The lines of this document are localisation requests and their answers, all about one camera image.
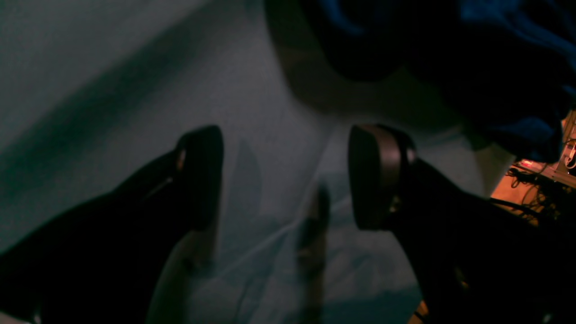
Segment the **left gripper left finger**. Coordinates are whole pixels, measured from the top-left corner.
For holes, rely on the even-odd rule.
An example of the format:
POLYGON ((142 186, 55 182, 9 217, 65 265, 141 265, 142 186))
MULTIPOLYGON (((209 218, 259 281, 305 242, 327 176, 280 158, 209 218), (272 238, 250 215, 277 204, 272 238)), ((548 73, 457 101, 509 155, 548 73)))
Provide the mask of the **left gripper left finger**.
POLYGON ((25 324, 144 324, 179 241, 216 217, 224 137, 185 134, 109 193, 1 254, 1 314, 25 324))

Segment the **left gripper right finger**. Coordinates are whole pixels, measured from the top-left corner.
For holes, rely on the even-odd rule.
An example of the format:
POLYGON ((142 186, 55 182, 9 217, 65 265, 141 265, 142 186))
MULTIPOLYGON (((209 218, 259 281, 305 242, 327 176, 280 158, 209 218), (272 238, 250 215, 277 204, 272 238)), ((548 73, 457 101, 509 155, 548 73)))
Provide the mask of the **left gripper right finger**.
POLYGON ((573 226, 466 193, 381 125, 351 128, 348 175, 356 225, 395 236, 428 324, 575 322, 573 226))

